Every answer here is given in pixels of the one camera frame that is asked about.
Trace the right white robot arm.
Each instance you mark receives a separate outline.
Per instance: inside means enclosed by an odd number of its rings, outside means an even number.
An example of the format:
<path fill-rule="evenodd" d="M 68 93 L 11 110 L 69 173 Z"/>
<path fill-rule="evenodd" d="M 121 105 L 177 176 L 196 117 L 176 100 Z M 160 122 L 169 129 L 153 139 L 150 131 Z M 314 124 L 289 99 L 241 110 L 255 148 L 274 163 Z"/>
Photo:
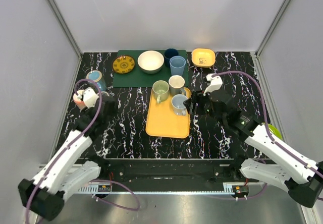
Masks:
<path fill-rule="evenodd" d="M 238 157 L 229 169 L 235 182 L 244 178 L 259 180 L 286 191 L 298 204 L 312 208 L 322 192 L 322 162 L 300 154 L 266 129 L 255 116 L 234 106 L 232 97 L 223 90 L 209 94 L 193 92 L 184 101 L 188 113 L 208 115 L 226 132 L 264 153 L 275 165 Z"/>

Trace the dark teal mug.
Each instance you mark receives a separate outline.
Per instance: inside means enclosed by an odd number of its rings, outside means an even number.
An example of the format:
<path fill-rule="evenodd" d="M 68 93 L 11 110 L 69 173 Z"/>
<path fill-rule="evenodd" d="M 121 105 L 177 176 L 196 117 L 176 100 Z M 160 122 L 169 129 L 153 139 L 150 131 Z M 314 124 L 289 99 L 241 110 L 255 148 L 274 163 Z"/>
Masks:
<path fill-rule="evenodd" d="M 109 94 L 106 91 L 101 91 L 102 94 L 109 96 Z"/>

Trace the sage green mug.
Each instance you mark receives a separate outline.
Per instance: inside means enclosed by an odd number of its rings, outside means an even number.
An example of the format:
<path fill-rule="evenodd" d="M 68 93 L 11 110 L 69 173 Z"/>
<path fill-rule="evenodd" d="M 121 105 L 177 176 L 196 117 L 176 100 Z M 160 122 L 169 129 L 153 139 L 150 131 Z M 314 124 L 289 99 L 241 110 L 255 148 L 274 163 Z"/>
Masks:
<path fill-rule="evenodd" d="M 157 103 L 164 102 L 169 96 L 169 84 L 166 81 L 158 80 L 153 84 L 152 91 Z"/>

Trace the white grey mug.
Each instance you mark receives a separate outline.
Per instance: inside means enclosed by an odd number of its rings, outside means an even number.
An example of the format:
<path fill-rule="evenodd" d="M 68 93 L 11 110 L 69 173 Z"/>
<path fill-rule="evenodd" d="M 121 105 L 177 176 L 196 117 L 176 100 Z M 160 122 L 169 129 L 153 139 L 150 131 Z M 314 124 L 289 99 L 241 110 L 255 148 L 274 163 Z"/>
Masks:
<path fill-rule="evenodd" d="M 185 116 L 187 114 L 187 109 L 184 105 L 184 101 L 186 100 L 187 97 L 182 94 L 173 96 L 171 103 L 174 114 L 176 114 L 177 116 Z"/>

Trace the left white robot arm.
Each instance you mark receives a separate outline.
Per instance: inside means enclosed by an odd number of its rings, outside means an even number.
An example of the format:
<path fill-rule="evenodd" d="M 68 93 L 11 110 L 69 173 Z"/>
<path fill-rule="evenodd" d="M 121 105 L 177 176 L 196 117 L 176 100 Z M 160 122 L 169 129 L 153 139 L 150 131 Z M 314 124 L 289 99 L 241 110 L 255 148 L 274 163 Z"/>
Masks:
<path fill-rule="evenodd" d="M 105 181 L 109 169 L 94 157 L 72 174 L 68 171 L 81 154 L 103 134 L 109 121 L 117 114 L 117 101 L 106 94 L 93 107 L 85 108 L 68 134 L 64 144 L 32 180 L 23 179 L 18 191 L 25 210 L 25 223 L 32 212 L 51 221 L 62 211 L 67 200 L 83 185 L 96 179 Z"/>

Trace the grey faceted mug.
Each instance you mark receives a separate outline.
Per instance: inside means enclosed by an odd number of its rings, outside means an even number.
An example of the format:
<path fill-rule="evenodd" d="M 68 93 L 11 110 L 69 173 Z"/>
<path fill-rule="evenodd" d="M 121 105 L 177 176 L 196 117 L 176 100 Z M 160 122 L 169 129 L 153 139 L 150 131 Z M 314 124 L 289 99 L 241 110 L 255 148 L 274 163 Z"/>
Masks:
<path fill-rule="evenodd" d="M 185 80 L 182 76 L 173 75 L 169 78 L 168 83 L 171 96 L 175 96 L 178 94 L 186 95 L 186 91 L 184 89 Z"/>

